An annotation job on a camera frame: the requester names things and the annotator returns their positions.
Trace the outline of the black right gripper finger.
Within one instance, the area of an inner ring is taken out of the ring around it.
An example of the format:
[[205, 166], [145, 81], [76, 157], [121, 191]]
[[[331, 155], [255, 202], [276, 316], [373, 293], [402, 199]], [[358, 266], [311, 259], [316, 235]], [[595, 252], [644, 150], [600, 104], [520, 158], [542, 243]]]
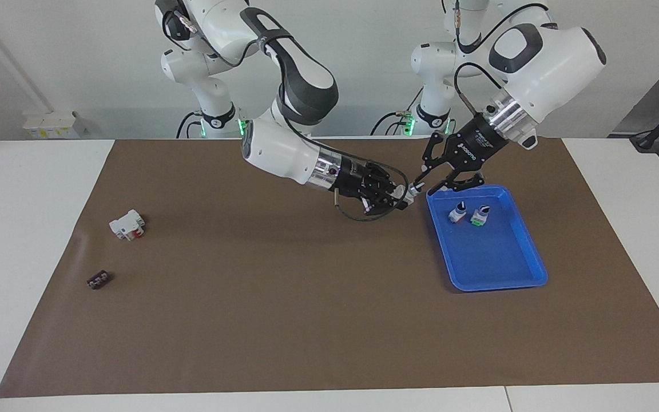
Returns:
[[401, 198], [403, 192], [398, 193], [366, 193], [361, 195], [361, 203], [363, 203], [363, 209], [365, 215], [381, 215], [392, 211], [393, 209], [399, 209], [402, 211], [407, 208], [406, 199]]
[[379, 162], [364, 164], [364, 193], [405, 193], [406, 191], [405, 172]]

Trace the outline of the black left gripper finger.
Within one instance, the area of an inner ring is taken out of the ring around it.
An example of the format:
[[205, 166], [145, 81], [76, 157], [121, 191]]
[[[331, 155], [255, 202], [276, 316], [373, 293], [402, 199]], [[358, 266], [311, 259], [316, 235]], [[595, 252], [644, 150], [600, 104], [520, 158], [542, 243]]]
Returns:
[[430, 189], [430, 195], [438, 191], [464, 191], [483, 185], [486, 182], [482, 167], [455, 167]]
[[423, 152], [423, 166], [419, 174], [420, 179], [424, 179], [432, 170], [449, 162], [447, 146], [450, 135], [447, 133], [432, 133], [428, 138], [426, 148]]

